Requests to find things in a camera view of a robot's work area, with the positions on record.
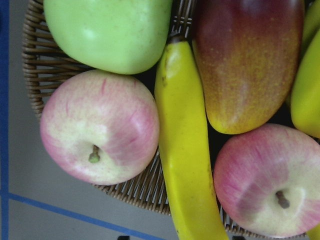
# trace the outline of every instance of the yellow banana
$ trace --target yellow banana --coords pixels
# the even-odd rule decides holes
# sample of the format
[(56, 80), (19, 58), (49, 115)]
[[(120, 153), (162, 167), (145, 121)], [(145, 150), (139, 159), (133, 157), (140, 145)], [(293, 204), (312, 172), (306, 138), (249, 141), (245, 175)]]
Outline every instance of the yellow banana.
[(303, 56), (320, 28), (320, 0), (315, 0), (307, 9), (303, 23), (301, 55)]
[(185, 39), (174, 36), (166, 45), (154, 95), (159, 153), (179, 239), (228, 240), (214, 191), (202, 84)]
[(320, 239), (320, 224), (306, 232), (306, 235), (310, 240), (319, 240)]

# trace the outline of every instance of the yellow fruit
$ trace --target yellow fruit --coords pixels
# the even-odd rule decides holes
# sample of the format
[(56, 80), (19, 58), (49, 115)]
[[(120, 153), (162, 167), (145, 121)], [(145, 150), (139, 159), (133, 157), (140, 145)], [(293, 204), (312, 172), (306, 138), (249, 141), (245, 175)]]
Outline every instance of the yellow fruit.
[(301, 55), (303, 56), (320, 28), (320, 0), (315, 0), (307, 9), (303, 23)]
[(320, 30), (305, 52), (291, 91), (290, 111), (294, 126), (320, 138)]
[(189, 43), (179, 39), (166, 45), (154, 89), (172, 220), (180, 240), (228, 240), (214, 191), (202, 84)]
[(320, 239), (320, 224), (306, 232), (306, 235), (310, 240), (319, 240)]

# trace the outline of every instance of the fruit basket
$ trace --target fruit basket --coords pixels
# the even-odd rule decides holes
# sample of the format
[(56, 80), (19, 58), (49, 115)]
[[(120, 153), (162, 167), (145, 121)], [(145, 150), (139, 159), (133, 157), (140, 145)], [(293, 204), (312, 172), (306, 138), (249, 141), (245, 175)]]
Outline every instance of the fruit basket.
[[(188, 36), (196, 0), (174, 0), (170, 31)], [(70, 77), (90, 69), (67, 56), (55, 43), (46, 24), (43, 0), (29, 0), (23, 25), (22, 40), (23, 74), (27, 94), (35, 116), (40, 120), (42, 110), (51, 94)], [(144, 79), (155, 76), (155, 67), (137, 74), (153, 93), (154, 82)], [(148, 167), (138, 176), (116, 185), (94, 185), (100, 191), (128, 204), (170, 215), (160, 156), (157, 152)], [(267, 237), (241, 228), (220, 207), (225, 230), (234, 235), (266, 239)]]

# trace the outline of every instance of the blue tape line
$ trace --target blue tape line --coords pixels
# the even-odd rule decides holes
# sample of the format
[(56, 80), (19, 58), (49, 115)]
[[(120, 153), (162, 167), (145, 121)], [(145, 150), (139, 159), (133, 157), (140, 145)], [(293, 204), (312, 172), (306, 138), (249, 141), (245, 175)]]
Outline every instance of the blue tape line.
[(140, 232), (140, 231), (132, 230), (132, 229), (129, 229), (129, 228), (126, 228), (123, 226), (119, 226), (119, 225), (107, 222), (107, 221), (102, 221), (102, 220), (99, 220), (99, 219), (96, 219), (96, 218), (93, 218), (90, 216), (86, 216), (86, 215), (83, 215), (83, 214), (80, 214), (77, 212), (69, 211), (69, 210), (66, 210), (66, 209), (63, 209), (63, 208), (60, 208), (57, 206), (46, 204), (46, 203), (36, 201), (36, 200), (30, 199), (27, 197), (19, 196), (19, 195), (13, 194), (13, 193), (9, 193), (9, 198), (12, 200), (24, 203), (24, 204), (28, 204), (28, 205), (31, 205), (31, 206), (34, 206), (37, 208), (41, 208), (41, 209), (44, 209), (44, 210), (47, 210), (47, 211), (50, 211), (53, 213), (57, 213), (57, 214), (66, 216), (66, 217), (77, 219), (77, 220), (80, 220), (80, 221), (83, 221), (83, 222), (86, 222), (89, 224), (93, 224), (93, 225), (100, 226), (100, 227), (103, 227), (106, 229), (110, 229), (113, 231), (124, 233), (129, 236), (141, 238), (144, 240), (165, 240), (163, 238), (152, 236), (152, 235)]
[(9, 1), (0, 4), (0, 157), (1, 239), (9, 239)]

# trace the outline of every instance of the pink apple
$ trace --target pink apple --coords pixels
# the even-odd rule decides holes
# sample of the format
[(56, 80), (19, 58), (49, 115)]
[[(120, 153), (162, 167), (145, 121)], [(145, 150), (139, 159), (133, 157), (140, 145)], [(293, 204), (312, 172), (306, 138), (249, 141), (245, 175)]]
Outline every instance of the pink apple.
[(320, 222), (320, 145), (296, 129), (266, 123), (232, 136), (213, 180), (224, 210), (254, 233), (285, 238)]
[(68, 174), (113, 185), (135, 177), (152, 160), (158, 111), (136, 78), (95, 69), (55, 90), (43, 109), (40, 134), (48, 154)]

